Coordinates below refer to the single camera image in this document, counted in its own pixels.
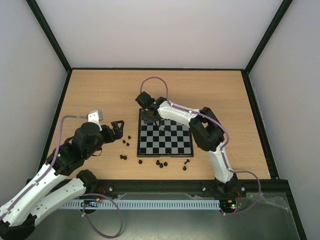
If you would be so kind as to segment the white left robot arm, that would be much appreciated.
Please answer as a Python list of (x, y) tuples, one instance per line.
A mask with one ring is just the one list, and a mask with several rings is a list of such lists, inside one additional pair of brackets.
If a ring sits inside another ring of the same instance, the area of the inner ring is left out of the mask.
[(61, 205), (80, 196), (95, 194), (98, 179), (87, 169), (59, 189), (54, 190), (54, 187), (102, 150), (104, 144), (123, 137), (124, 121), (113, 121), (111, 125), (83, 123), (72, 137), (53, 151), (34, 178), (0, 207), (0, 237), (3, 240), (25, 240)]

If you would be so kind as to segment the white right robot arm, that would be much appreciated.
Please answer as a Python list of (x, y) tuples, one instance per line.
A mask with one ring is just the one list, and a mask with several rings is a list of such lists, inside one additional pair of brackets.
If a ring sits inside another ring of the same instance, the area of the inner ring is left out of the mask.
[(145, 91), (141, 92), (135, 101), (146, 111), (143, 119), (145, 123), (167, 119), (188, 127), (197, 147), (209, 155), (214, 168), (216, 191), (224, 196), (235, 191), (238, 178), (230, 166), (225, 150), (229, 135), (210, 108), (187, 108), (165, 97), (154, 99)]

